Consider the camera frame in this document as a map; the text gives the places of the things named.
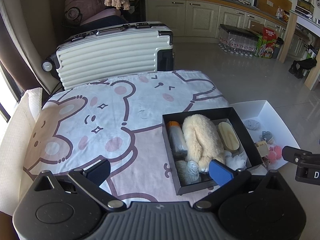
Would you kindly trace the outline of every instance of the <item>white pillow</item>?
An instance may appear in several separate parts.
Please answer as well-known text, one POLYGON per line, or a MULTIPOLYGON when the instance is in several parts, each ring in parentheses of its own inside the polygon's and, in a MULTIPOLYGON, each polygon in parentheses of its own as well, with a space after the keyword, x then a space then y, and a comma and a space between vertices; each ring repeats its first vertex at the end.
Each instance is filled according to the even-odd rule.
POLYGON ((42 88, 27 90, 8 122, 0 144, 0 211, 13 215, 32 180, 23 176, 26 150, 41 111, 42 88))

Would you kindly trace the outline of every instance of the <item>fluffy cream toy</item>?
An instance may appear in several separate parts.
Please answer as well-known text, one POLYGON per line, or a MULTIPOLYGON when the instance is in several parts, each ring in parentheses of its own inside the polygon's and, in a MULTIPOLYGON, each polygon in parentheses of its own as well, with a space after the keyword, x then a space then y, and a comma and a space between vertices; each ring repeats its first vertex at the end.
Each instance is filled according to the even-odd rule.
POLYGON ((186 161, 195 161, 202 172, 209 171, 212 159, 225 164, 224 149, 217 128, 204 115, 188 116, 182 125, 182 131, 188 147, 186 161))

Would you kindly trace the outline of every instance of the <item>blue gripper pad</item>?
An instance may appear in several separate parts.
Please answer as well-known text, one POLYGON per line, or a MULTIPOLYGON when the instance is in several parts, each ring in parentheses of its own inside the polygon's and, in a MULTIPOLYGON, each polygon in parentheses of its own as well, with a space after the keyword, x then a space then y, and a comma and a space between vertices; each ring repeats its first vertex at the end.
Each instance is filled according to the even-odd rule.
POLYGON ((212 160, 209 163, 209 176, 220 187, 232 180, 236 176, 236 174, 236 171, 233 171, 232 169, 230 169, 229 167, 217 160, 212 160))

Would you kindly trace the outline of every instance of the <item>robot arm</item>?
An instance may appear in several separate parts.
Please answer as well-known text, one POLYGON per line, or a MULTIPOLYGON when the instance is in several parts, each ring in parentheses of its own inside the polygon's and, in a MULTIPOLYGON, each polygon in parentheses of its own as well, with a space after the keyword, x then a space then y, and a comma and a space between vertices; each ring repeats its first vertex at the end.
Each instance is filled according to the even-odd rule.
MULTIPOLYGON (((298 163, 299 179, 317 174, 307 164, 311 153, 285 147, 283 156, 298 163), (308 169, 307 174, 300 169, 308 169)), ((210 166, 212 179, 229 179, 193 207, 188 202, 132 202, 127 208, 99 188, 110 174, 108 160, 68 176, 42 171, 19 203, 13 224, 21 239, 30 240, 299 239, 306 215, 278 171, 255 176, 216 160, 210 166)))

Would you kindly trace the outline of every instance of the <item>small gray figurine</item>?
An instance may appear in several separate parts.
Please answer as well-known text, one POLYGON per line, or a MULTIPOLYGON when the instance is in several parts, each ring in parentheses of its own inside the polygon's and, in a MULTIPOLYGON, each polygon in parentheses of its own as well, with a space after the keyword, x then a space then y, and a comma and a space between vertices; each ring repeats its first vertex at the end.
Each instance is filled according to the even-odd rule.
POLYGON ((275 140, 273 139, 273 135, 271 132, 263 131, 262 135, 260 135, 260 141, 266 141, 268 144, 273 144, 275 140))

